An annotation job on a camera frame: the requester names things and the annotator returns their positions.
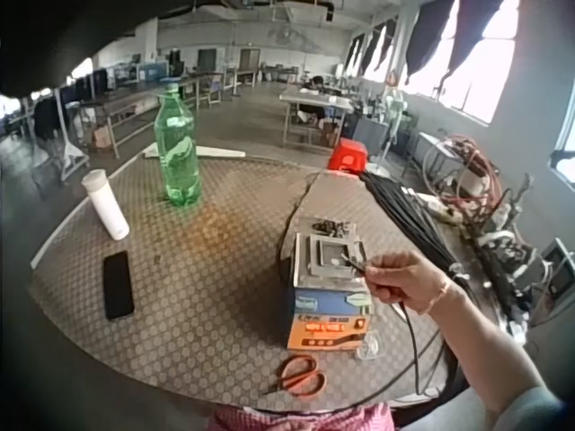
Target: green plastic bottle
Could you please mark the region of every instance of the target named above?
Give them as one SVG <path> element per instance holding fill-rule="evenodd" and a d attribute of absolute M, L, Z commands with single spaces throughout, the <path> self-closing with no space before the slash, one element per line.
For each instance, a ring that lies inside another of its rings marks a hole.
<path fill-rule="evenodd" d="M 162 108 L 154 123 L 162 173 L 168 198 L 177 207 L 199 198 L 200 181 L 194 118 L 180 100 L 177 82 L 168 83 Z"/>

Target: white cylindrical container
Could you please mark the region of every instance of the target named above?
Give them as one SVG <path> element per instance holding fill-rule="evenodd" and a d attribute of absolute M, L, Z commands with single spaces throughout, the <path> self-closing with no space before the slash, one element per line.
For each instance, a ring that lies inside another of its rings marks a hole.
<path fill-rule="evenodd" d="M 125 238 L 129 233 L 128 222 L 122 214 L 122 210 L 119 209 L 113 191 L 111 191 L 106 171 L 104 169 L 90 171 L 82 179 L 82 185 L 86 187 L 93 207 L 108 229 L 110 236 L 116 241 Z"/>

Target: round table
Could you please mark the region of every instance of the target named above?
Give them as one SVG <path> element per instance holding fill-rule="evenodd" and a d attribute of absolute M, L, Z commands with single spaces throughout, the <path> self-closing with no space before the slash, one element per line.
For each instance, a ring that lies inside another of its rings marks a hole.
<path fill-rule="evenodd" d="M 136 158 L 111 180 L 129 226 L 113 241 L 85 201 L 49 240 L 31 295 L 51 321 L 95 359 L 140 382 L 194 399 L 276 411 L 339 409 L 395 380 L 373 401 L 414 393 L 405 322 L 376 304 L 371 330 L 385 354 L 361 361 L 351 351 L 314 352 L 327 375 L 323 393 L 299 400 L 264 393 L 296 352 L 283 340 L 288 305 L 276 250 L 288 256 L 300 217 L 357 224 L 368 255 L 414 248 L 349 175 L 261 159 L 201 159 L 202 196 L 188 208 L 164 198 L 157 160 Z M 102 261 L 128 251 L 135 312 L 108 321 Z M 411 315 L 422 383 L 447 378 L 442 339 L 426 316 Z"/>

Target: person sitting at desk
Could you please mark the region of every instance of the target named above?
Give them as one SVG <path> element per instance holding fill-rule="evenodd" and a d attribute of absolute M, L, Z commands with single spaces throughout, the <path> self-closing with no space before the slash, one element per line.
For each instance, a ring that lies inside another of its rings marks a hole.
<path fill-rule="evenodd" d="M 314 93 L 322 93 L 323 92 L 323 77 L 322 76 L 314 76 L 311 80 L 304 84 L 302 90 L 305 92 L 314 92 Z M 319 122 L 325 118 L 325 109 L 321 106 L 313 106 L 313 105 L 306 105 L 301 103 L 299 105 L 299 111 L 297 112 L 297 116 L 301 119 L 304 123 L 310 121 L 310 115 L 315 115 L 315 121 Z"/>
<path fill-rule="evenodd" d="M 473 305 L 464 290 L 418 252 L 378 256 L 366 266 L 372 295 L 382 303 L 403 302 L 427 314 L 461 364 L 467 381 L 495 418 L 494 431 L 567 430 L 573 409 L 546 388 L 526 351 Z M 384 404 L 313 416 L 264 415 L 222 408 L 210 431 L 367 431 L 394 430 Z"/>

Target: red plastic stool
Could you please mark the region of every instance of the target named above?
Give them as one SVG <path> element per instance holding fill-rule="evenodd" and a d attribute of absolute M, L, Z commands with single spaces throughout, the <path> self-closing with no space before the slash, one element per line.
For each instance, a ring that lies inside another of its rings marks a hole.
<path fill-rule="evenodd" d="M 361 173 L 366 169 L 366 164 L 367 150 L 365 146 L 358 141 L 343 137 L 340 139 L 340 143 L 333 148 L 327 169 Z"/>

